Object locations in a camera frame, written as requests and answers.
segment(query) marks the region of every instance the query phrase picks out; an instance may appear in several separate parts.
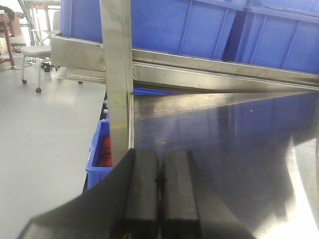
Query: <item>white chair seat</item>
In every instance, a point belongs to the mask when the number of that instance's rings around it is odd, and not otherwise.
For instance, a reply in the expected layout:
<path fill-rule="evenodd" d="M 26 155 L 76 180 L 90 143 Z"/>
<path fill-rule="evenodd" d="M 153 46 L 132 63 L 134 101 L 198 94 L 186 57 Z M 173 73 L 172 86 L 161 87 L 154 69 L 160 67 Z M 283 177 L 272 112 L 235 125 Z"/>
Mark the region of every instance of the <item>white chair seat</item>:
<path fill-rule="evenodd" d="M 21 48 L 21 53 L 29 57 L 50 57 L 51 56 L 51 46 L 25 46 Z"/>

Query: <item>cable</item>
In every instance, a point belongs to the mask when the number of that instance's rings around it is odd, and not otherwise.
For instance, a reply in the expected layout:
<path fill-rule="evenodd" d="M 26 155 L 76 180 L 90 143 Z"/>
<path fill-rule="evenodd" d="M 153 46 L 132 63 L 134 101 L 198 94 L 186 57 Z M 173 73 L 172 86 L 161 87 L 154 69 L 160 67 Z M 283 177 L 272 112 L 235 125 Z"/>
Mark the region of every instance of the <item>cable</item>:
<path fill-rule="evenodd" d="M 12 49 L 12 51 L 13 51 L 14 55 L 16 55 L 18 58 L 20 58 L 20 59 L 22 58 L 15 52 L 15 50 Z"/>

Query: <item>vertical metal post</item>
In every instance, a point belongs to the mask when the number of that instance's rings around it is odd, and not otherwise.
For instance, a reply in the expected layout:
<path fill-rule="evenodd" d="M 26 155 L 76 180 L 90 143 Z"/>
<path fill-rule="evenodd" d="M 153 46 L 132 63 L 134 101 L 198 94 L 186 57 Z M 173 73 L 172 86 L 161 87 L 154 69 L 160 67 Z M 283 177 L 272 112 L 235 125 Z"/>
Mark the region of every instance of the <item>vertical metal post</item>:
<path fill-rule="evenodd" d="M 131 0 L 100 0 L 111 151 L 116 166 L 129 148 L 133 91 Z"/>

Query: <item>red object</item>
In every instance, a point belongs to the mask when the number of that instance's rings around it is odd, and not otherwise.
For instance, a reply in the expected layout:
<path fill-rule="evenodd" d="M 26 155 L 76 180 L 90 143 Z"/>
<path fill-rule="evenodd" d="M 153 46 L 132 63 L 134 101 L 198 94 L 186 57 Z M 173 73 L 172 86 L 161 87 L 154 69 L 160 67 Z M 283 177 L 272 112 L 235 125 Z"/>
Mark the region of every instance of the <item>red object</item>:
<path fill-rule="evenodd" d="M 3 29 L 0 30 L 0 32 L 4 32 L 5 35 L 5 40 L 6 40 L 6 45 L 8 48 L 8 53 L 9 53 L 9 59 L 0 59 L 0 64 L 4 62 L 10 62 L 11 66 L 14 66 L 14 59 L 12 55 L 12 47 L 10 43 L 10 37 L 9 37 L 9 31 L 8 31 L 8 23 L 9 23 L 9 17 L 7 14 L 0 14 L 0 22 L 3 22 Z"/>
<path fill-rule="evenodd" d="M 103 139 L 99 167 L 112 167 L 112 154 L 111 154 L 111 138 L 106 136 Z"/>

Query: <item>stainless steel frame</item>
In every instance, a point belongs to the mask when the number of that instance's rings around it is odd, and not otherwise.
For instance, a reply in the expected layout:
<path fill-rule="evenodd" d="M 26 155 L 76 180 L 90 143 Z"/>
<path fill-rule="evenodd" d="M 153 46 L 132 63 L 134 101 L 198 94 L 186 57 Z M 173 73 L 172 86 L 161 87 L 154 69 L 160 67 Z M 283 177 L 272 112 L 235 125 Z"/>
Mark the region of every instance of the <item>stainless steel frame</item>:
<path fill-rule="evenodd" d="M 189 93 L 282 93 L 319 89 L 319 75 L 132 49 L 129 0 L 100 0 L 103 45 L 53 36 L 53 77 L 106 83 L 114 165 L 133 145 L 134 84 Z"/>
<path fill-rule="evenodd" d="M 117 165 L 129 148 L 132 79 L 131 1 L 100 0 L 111 151 Z"/>

